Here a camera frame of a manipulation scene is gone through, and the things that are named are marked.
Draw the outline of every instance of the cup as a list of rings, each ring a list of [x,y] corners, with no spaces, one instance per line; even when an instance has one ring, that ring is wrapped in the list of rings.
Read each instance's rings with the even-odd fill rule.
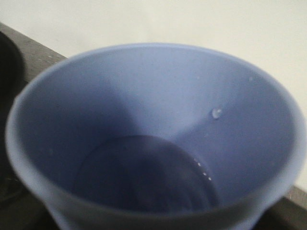
[[[306,128],[243,60],[133,44],[41,73],[15,99],[6,145],[63,230],[249,230],[297,177]]]

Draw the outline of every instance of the dark countertop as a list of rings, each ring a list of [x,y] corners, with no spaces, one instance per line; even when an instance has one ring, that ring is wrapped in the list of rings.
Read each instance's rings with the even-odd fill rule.
[[[66,59],[1,23],[0,31],[8,36],[23,54],[27,82],[49,66]],[[27,193],[7,209],[0,209],[0,230],[57,230],[57,227],[44,206]],[[255,230],[307,230],[307,194],[294,186],[263,215]]]

